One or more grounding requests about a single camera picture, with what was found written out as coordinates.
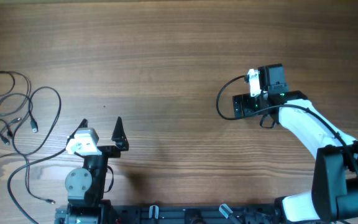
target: wooden surface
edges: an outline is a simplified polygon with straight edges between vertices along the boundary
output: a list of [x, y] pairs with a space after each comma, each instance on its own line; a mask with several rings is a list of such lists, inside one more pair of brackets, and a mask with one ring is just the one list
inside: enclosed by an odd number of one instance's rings
[[[314, 159], [292, 133], [262, 129], [259, 118], [225, 121], [215, 110], [227, 81], [272, 63], [284, 64], [291, 90], [308, 95], [327, 119], [358, 138], [357, 2], [0, 6], [0, 70], [22, 72], [33, 89], [52, 86], [62, 96], [58, 123], [32, 161], [63, 149], [83, 118], [100, 145], [110, 144], [122, 116], [131, 147], [109, 161], [115, 184], [105, 198], [115, 205], [240, 205], [310, 190]], [[10, 84], [0, 76], [0, 93]], [[14, 91], [24, 88], [18, 78]], [[226, 116], [233, 115], [231, 96], [248, 91], [243, 82], [227, 89]], [[17, 136], [20, 150], [40, 144], [56, 109], [52, 92], [35, 97], [40, 132], [33, 134], [27, 121]], [[0, 154], [12, 151], [0, 141]], [[0, 223], [27, 222], [6, 189], [23, 163], [18, 156], [0, 159]], [[54, 210], [67, 204], [67, 173], [80, 166], [80, 158], [64, 153], [32, 169], [33, 193], [56, 205], [31, 198], [23, 172], [13, 192], [38, 222], [51, 223]]]
[[78, 2], [144, 2], [144, 1], [164, 1], [164, 0], [0, 0], [0, 4], [55, 4], [55, 3], [70, 3], [70, 2], [78, 3]]

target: wooden table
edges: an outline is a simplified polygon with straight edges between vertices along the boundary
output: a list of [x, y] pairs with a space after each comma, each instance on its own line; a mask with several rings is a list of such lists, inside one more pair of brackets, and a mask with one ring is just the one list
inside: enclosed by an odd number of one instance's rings
[[[358, 3], [306, 1], [171, 1], [0, 6], [0, 70], [27, 75], [33, 90], [51, 86], [62, 113], [45, 146], [30, 160], [65, 147], [83, 118], [110, 144], [118, 116], [129, 152], [110, 159], [115, 205], [242, 205], [272, 202], [310, 190], [314, 159], [281, 126], [260, 118], [221, 119], [220, 88], [250, 68], [282, 63], [291, 90], [301, 90], [327, 119], [358, 138]], [[11, 80], [0, 76], [0, 93]], [[233, 83], [221, 98], [232, 116], [231, 96], [247, 93]], [[25, 92], [17, 79], [14, 92]], [[21, 100], [7, 101], [9, 110]], [[23, 152], [46, 135], [57, 97], [34, 98], [39, 133], [29, 121], [17, 134]], [[25, 111], [8, 117], [22, 116]], [[0, 154], [13, 152], [0, 141]], [[23, 165], [0, 159], [0, 223], [25, 223], [7, 193], [7, 178]], [[12, 181], [19, 203], [40, 223], [67, 204], [64, 180], [82, 160], [64, 153]]]

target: cable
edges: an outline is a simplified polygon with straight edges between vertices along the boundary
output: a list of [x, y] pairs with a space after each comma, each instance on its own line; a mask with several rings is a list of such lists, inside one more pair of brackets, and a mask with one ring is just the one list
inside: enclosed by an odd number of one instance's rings
[[321, 118], [319, 115], [317, 115], [316, 113], [312, 112], [309, 108], [304, 108], [302, 106], [298, 106], [298, 105], [276, 105], [276, 106], [269, 106], [267, 108], [264, 108], [264, 109], [261, 109], [261, 110], [258, 110], [258, 111], [255, 111], [251, 114], [248, 114], [248, 115], [245, 115], [245, 116], [241, 116], [241, 117], [238, 117], [238, 118], [227, 118], [225, 116], [223, 116], [223, 114], [220, 112], [219, 110], [219, 99], [220, 99], [220, 96], [223, 92], [223, 90], [228, 86], [230, 85], [230, 83], [242, 78], [244, 76], [239, 76], [237, 78], [234, 78], [232, 80], [230, 80], [227, 84], [225, 84], [222, 88], [221, 88], [221, 91], [218, 93], [218, 96], [216, 98], [216, 110], [218, 112], [218, 114], [223, 118], [223, 119], [226, 119], [226, 120], [238, 120], [238, 119], [244, 119], [244, 118], [249, 118], [251, 116], [254, 116], [254, 115], [257, 115], [259, 114], [260, 112], [263, 112], [263, 111], [267, 111], [267, 110], [271, 110], [271, 109], [275, 109], [275, 108], [284, 108], [284, 107], [288, 107], [288, 108], [297, 108], [297, 109], [300, 109], [300, 110], [303, 110], [307, 113], [309, 113], [310, 115], [314, 116], [316, 119], [318, 119], [333, 135], [336, 139], [338, 139], [338, 141], [343, 145], [343, 148], [347, 154], [347, 156], [349, 157], [349, 160], [351, 162], [351, 166], [354, 168], [355, 170], [355, 173], [356, 173], [356, 176], [357, 176], [357, 180], [358, 180], [358, 165], [356, 163], [356, 159], [353, 157], [352, 153], [350, 152], [350, 149], [348, 148], [347, 144], [345, 143], [345, 141], [343, 141], [341, 135], [337, 132], [335, 132], [335, 130], [333, 130], [333, 128], [323, 119]]
[[43, 161], [47, 161], [48, 159], [51, 159], [51, 158], [54, 158], [54, 157], [57, 157], [58, 155], [62, 154], [64, 151], [66, 151], [66, 149], [62, 149], [61, 151], [59, 151], [58, 153], [55, 153], [51, 156], [48, 156], [48, 157], [45, 157], [43, 159], [39, 159], [39, 160], [36, 160], [34, 162], [30, 162], [28, 164], [25, 164], [19, 168], [17, 168], [15, 171], [13, 171], [13, 173], [9, 176], [8, 180], [7, 180], [7, 191], [9, 193], [9, 196], [11, 196], [11, 199], [12, 201], [15, 203], [16, 207], [23, 213], [23, 215], [28, 218], [32, 223], [37, 223], [27, 212], [25, 212], [25, 210], [19, 205], [19, 203], [17, 202], [15, 196], [13, 195], [12, 193], [12, 189], [11, 189], [11, 181], [12, 181], [12, 178], [22, 169], [26, 168], [26, 167], [29, 167], [31, 165], [34, 165], [34, 164], [37, 164], [39, 162], [43, 162]]
[[105, 191], [104, 193], [109, 192], [111, 190], [111, 188], [112, 188], [112, 185], [114, 184], [114, 173], [112, 172], [112, 168], [110, 166], [107, 166], [107, 169], [110, 170], [112, 178], [111, 178], [111, 182], [110, 182], [110, 186], [109, 186], [108, 190]]
[[[10, 92], [15, 87], [16, 81], [15, 81], [15, 78], [14, 78], [13, 75], [18, 75], [18, 76], [21, 76], [21, 77], [24, 78], [24, 80], [27, 83], [27, 90], [26, 90], [25, 95], [30, 96], [31, 82], [30, 82], [29, 78], [27, 78], [25, 75], [23, 75], [23, 74], [21, 74], [19, 72], [13, 72], [13, 71], [0, 71], [0, 74], [8, 74], [12, 78], [12, 86], [11, 86], [11, 88], [9, 89], [9, 91], [7, 91], [7, 92], [5, 92], [3, 94], [0, 94], [0, 97], [10, 94]], [[23, 102], [16, 109], [14, 109], [13, 111], [7, 112], [7, 113], [1, 113], [0, 116], [8, 116], [8, 115], [11, 115], [11, 114], [14, 114], [14, 113], [18, 112], [19, 110], [21, 110], [23, 108], [23, 106], [25, 105], [26, 101], [27, 101], [27, 98], [25, 98], [23, 100]]]
[[[31, 113], [31, 111], [32, 111], [32, 98], [34, 97], [34, 95], [35, 95], [38, 91], [43, 90], [43, 89], [50, 89], [50, 90], [54, 91], [54, 92], [56, 93], [56, 95], [58, 96], [59, 104], [58, 104], [58, 109], [57, 109], [57, 112], [56, 112], [55, 119], [53, 120], [52, 125], [51, 125], [51, 127], [50, 127], [50, 129], [49, 129], [49, 131], [48, 131], [48, 133], [47, 133], [47, 135], [46, 135], [46, 137], [44, 138], [44, 140], [42, 141], [42, 143], [41, 143], [40, 146], [38, 146], [36, 149], [34, 149], [32, 152], [29, 152], [29, 153], [20, 152], [20, 150], [18, 150], [18, 148], [16, 147], [16, 144], [15, 144], [15, 136], [16, 136], [17, 130], [23, 125], [23, 123], [26, 121], [26, 119], [27, 119], [28, 117], [30, 117], [31, 121], [36, 124], [35, 119], [34, 119], [34, 117], [32, 116], [32, 113]], [[12, 93], [12, 94], [6, 95], [6, 96], [4, 96], [4, 97], [2, 97], [2, 98], [0, 99], [0, 106], [1, 106], [1, 104], [2, 104], [7, 98], [12, 97], [12, 96], [14, 96], [14, 95], [21, 95], [21, 96], [24, 96], [24, 97], [27, 98], [27, 96], [25, 96], [25, 95], [22, 94], [22, 93]], [[14, 132], [13, 132], [13, 138], [12, 138], [12, 146], [13, 146], [14, 150], [15, 150], [18, 154], [24, 155], [24, 156], [29, 156], [29, 155], [32, 155], [32, 154], [36, 153], [36, 152], [37, 152], [38, 150], [40, 150], [40, 148], [45, 144], [45, 142], [47, 141], [47, 139], [48, 139], [50, 133], [52, 132], [53, 128], [55, 127], [55, 125], [56, 125], [56, 123], [57, 123], [57, 121], [58, 121], [58, 119], [59, 119], [60, 111], [61, 111], [61, 109], [62, 109], [62, 99], [60, 98], [60, 95], [59, 95], [58, 91], [55, 90], [55, 89], [52, 88], [52, 87], [49, 87], [49, 86], [43, 86], [43, 87], [40, 87], [40, 88], [36, 89], [36, 90], [31, 94], [31, 96], [28, 98], [28, 101], [29, 101], [29, 103], [28, 103], [27, 113], [25, 114], [25, 116], [24, 116], [24, 118], [22, 119], [22, 121], [17, 125], [16, 129], [14, 130]]]
[[[21, 155], [24, 160], [25, 160], [25, 163], [28, 164], [29, 163], [29, 160], [26, 156], [24, 155]], [[44, 202], [47, 202], [47, 203], [51, 203], [51, 204], [55, 204], [56, 202], [52, 199], [47, 199], [47, 198], [42, 198], [42, 197], [38, 197], [36, 195], [34, 195], [31, 190], [30, 190], [30, 166], [28, 166], [25, 170], [25, 174], [24, 174], [24, 183], [25, 183], [25, 187], [27, 189], [27, 192], [29, 193], [29, 195], [33, 196], [34, 198], [36, 199], [39, 199], [39, 200], [42, 200]]]
[[[19, 122], [21, 119], [22, 119], [22, 118], [15, 118], [15, 119], [13, 119], [12, 121], [10, 121], [9, 123], [7, 123], [6, 121], [4, 121], [3, 119], [0, 119], [0, 121], [4, 122], [4, 124], [5, 124], [5, 126], [2, 128], [1, 132], [5, 131], [5, 129], [7, 129], [8, 132], [11, 132], [9, 126], [10, 126], [11, 124], [14, 124], [14, 123]], [[1, 137], [1, 140], [2, 140], [5, 144], [7, 144], [7, 143], [9, 144], [9, 141], [8, 141], [2, 134], [0, 134], [0, 137]]]
[[239, 76], [239, 77], [237, 77], [237, 78], [233, 78], [232, 80], [230, 80], [228, 83], [226, 83], [226, 85], [224, 85], [224, 86], [221, 88], [221, 91], [219, 91], [218, 97], [216, 98], [216, 111], [218, 112], [218, 114], [220, 115], [220, 117], [222, 117], [223, 119], [231, 120], [231, 121], [232, 121], [232, 120], [237, 120], [237, 119], [246, 118], [245, 116], [241, 116], [240, 118], [227, 118], [227, 117], [223, 116], [223, 114], [222, 114], [221, 111], [219, 110], [219, 99], [220, 99], [220, 97], [221, 97], [221, 94], [222, 94], [223, 90], [224, 90], [228, 85], [230, 85], [232, 82], [234, 82], [234, 81], [236, 81], [236, 80], [238, 80], [238, 79], [240, 79], [240, 78], [244, 78], [244, 77], [245, 77], [245, 75], [241, 75], [241, 76]]

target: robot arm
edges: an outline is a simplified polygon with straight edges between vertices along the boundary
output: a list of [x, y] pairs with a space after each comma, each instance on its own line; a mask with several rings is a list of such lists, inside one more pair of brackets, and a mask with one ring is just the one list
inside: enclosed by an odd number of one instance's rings
[[99, 137], [84, 119], [69, 137], [66, 150], [84, 159], [83, 167], [72, 170], [66, 177], [67, 209], [59, 210], [55, 223], [119, 223], [119, 216], [110, 200], [103, 200], [109, 158], [120, 158], [129, 150], [122, 119], [118, 117], [111, 140], [115, 146], [97, 146]]
[[280, 223], [358, 217], [358, 179], [345, 175], [348, 169], [355, 171], [349, 155], [358, 168], [358, 141], [317, 112], [302, 92], [288, 91], [281, 64], [251, 69], [245, 81], [250, 93], [233, 96], [235, 119], [263, 115], [262, 125], [271, 116], [273, 124], [289, 129], [316, 159], [311, 191], [276, 199]]

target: cable connector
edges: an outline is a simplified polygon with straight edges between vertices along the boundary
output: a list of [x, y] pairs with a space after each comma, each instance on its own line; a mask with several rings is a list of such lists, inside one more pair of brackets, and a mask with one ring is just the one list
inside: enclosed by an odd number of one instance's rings
[[13, 139], [13, 132], [12, 132], [10, 129], [8, 129], [8, 130], [6, 131], [6, 136], [7, 136], [7, 138], [8, 138], [9, 140], [12, 140], [12, 139]]
[[55, 203], [56, 203], [56, 202], [55, 202], [54, 200], [52, 200], [52, 199], [46, 199], [45, 201], [48, 202], [48, 203], [51, 203], [51, 204], [55, 204]]
[[15, 118], [11, 121], [12, 124], [18, 123], [19, 121], [22, 121], [22, 118]]
[[1, 135], [1, 140], [3, 143], [5, 143], [5, 145], [10, 145], [11, 143], [9, 142], [9, 140], [7, 138], [5, 138], [5, 136]]
[[38, 125], [34, 118], [31, 118], [30, 121], [32, 132], [37, 133], [38, 132]]

